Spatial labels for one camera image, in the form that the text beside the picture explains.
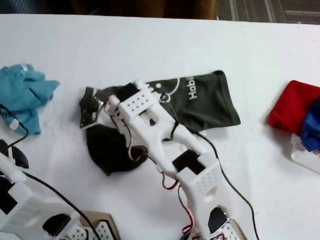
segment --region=wire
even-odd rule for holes
[[[230,185],[230,187],[242,198],[242,200],[244,200],[246,202],[246,204],[248,204],[248,206],[250,207],[250,210],[251,210],[251,216],[252,216],[252,223],[253,223],[253,230],[254,230],[254,234],[255,234],[255,237],[257,240],[260,240],[259,238],[259,235],[258,235],[258,231],[257,231],[257,226],[256,226],[256,219],[255,219],[255,211],[254,211],[254,208],[252,207],[251,203],[239,192],[238,189],[236,189],[236,187],[230,182],[229,178],[227,177],[224,169],[222,168],[222,164],[221,164],[221,161],[219,159],[219,156],[218,156],[218,152],[217,152],[217,149],[215,147],[215,145],[208,139],[206,138],[205,136],[203,136],[202,134],[200,134],[199,132],[191,129],[191,128],[188,128],[187,129],[199,136],[200,138],[204,139],[208,144],[210,144],[210,146],[212,147],[213,151],[214,151],[214,154],[215,154],[215,157],[218,159],[219,161],[219,165],[220,165],[220,169],[221,169],[221,172],[222,172],[222,175],[223,177],[225,178],[225,180],[227,181],[227,183]]]
[[[174,124],[174,127],[172,129],[172,132],[171,132],[171,138],[173,137],[174,135],[174,132],[177,128],[177,125],[179,124],[179,120],[178,120],[178,116],[175,112],[175,110],[173,109],[173,107],[168,103],[168,106],[170,107],[172,113],[173,113],[173,116],[174,116],[174,119],[175,119],[175,124]],[[221,169],[221,172],[222,172],[222,175],[223,177],[225,178],[225,180],[227,181],[227,183],[230,185],[230,187],[242,198],[242,200],[244,200],[246,202],[246,204],[248,204],[250,210],[251,210],[251,216],[252,216],[252,223],[253,223],[253,230],[254,230],[254,234],[255,234],[255,237],[257,240],[260,240],[259,238],[259,235],[258,235],[258,231],[257,231],[257,226],[256,226],[256,219],[255,219],[255,211],[254,211],[254,208],[252,207],[251,203],[239,192],[238,189],[236,189],[236,187],[230,182],[229,178],[227,177],[224,169],[222,168],[222,164],[221,164],[221,161],[219,159],[219,156],[218,156],[218,152],[217,152],[217,149],[215,147],[215,145],[208,139],[206,138],[205,136],[203,136],[202,134],[200,134],[199,132],[187,127],[187,129],[189,130],[189,132],[191,132],[192,134],[195,134],[197,136],[199,136],[200,138],[204,139],[208,144],[210,144],[210,146],[212,147],[213,151],[214,151],[214,154],[215,154],[215,157],[218,159],[218,162],[219,162],[219,166],[220,166],[220,169]]]
[[[217,238],[220,238],[220,237],[222,237],[222,239],[221,240],[225,240],[225,235],[221,232],[221,233],[219,233],[218,235],[215,235],[215,236],[212,236],[212,237],[210,237],[210,240],[215,240],[215,239],[217,239]],[[200,239],[200,235],[194,235],[193,237],[192,237],[192,240],[199,240]]]
[[[99,234],[97,233],[95,227],[93,226],[93,224],[90,222],[89,218],[79,209],[77,208],[72,202],[70,202],[65,196],[63,196],[58,190],[56,190],[54,187],[52,187],[51,185],[49,185],[48,183],[46,183],[45,181],[42,181],[41,179],[37,178],[36,176],[31,175],[30,173],[27,172],[23,172],[27,177],[37,181],[38,183],[44,185],[45,187],[47,187],[48,189],[50,189],[51,191],[53,191],[55,194],[57,194],[60,198],[62,198],[62,200],[64,200],[70,207],[72,207],[78,214],[80,214],[81,217],[83,217],[83,219],[88,223],[88,225],[90,226],[90,228],[92,229],[94,235],[97,237],[98,240],[101,240]]]
[[[122,122],[124,123],[124,126],[126,127],[126,129],[129,132],[129,136],[130,136],[130,141],[129,141],[129,146],[128,146],[128,157],[131,161],[138,161],[140,159],[141,156],[139,156],[136,160],[134,160],[134,158],[131,155],[131,149],[132,149],[132,144],[133,144],[133,138],[132,138],[132,133],[131,130],[129,128],[129,126],[126,124],[125,120],[122,120]]]
[[[174,184],[172,186],[166,186],[165,185],[165,178],[166,178],[166,175],[162,172],[162,186],[167,189],[167,190],[173,190],[175,189],[175,187],[178,185],[179,183],[179,180],[175,180]]]
[[[216,236],[210,237],[210,240],[214,240],[214,239],[217,239],[217,238],[220,238],[220,237],[222,237],[221,240],[225,240],[225,235],[223,233],[219,233]]]
[[[10,117],[16,119],[19,123],[19,125],[25,130],[25,135],[21,138],[19,138],[17,141],[14,141],[13,143],[9,144],[6,146],[7,149],[13,147],[14,145],[16,145],[17,143],[21,142],[22,140],[24,140],[26,137],[28,137],[29,135],[29,130],[22,124],[22,122],[19,121],[19,119],[16,118],[16,116],[14,115],[13,112],[11,112],[8,108],[6,108],[4,105],[0,104],[0,113],[2,114],[1,109],[6,110],[6,112],[9,114]]]
[[[189,233],[191,233],[192,229],[195,227],[195,219],[194,219],[194,215],[192,214],[191,210],[182,202],[182,199],[180,197],[180,189],[181,189],[181,185],[179,185],[179,187],[178,187],[178,198],[179,198],[179,201],[180,201],[183,209],[186,211],[186,213],[188,214],[189,219],[190,219],[190,224],[185,226],[182,229],[182,233],[183,233],[183,235],[188,235]]]

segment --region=black fabric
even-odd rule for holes
[[[144,146],[133,146],[131,155],[136,161],[128,157],[126,138],[115,128],[101,124],[86,130],[86,141],[89,154],[106,175],[114,172],[131,171],[139,167],[148,158]]]
[[[221,70],[205,75],[148,83],[156,92],[162,94],[161,105],[164,109],[174,118],[170,104],[180,123],[187,128],[198,132],[241,123],[231,100],[227,77]],[[103,91],[106,96],[110,96],[121,87],[112,86]]]

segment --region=red fabric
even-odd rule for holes
[[[300,136],[307,113],[320,97],[320,87],[292,80],[270,112],[267,123]]]

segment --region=gray carpet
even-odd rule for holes
[[[320,0],[217,0],[221,20],[320,24]]]

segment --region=white table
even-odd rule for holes
[[[252,202],[261,240],[318,239],[320,176],[288,159],[290,135],[265,119],[290,80],[320,84],[320,26],[70,15],[0,15],[0,66],[31,63],[61,85],[39,110],[42,133],[18,144],[30,172],[80,209],[111,213],[124,240],[175,240],[188,217],[151,161],[107,177],[79,129],[86,86],[223,70],[241,125],[207,131]],[[8,142],[18,135],[1,126]],[[254,240],[248,207],[235,218]]]

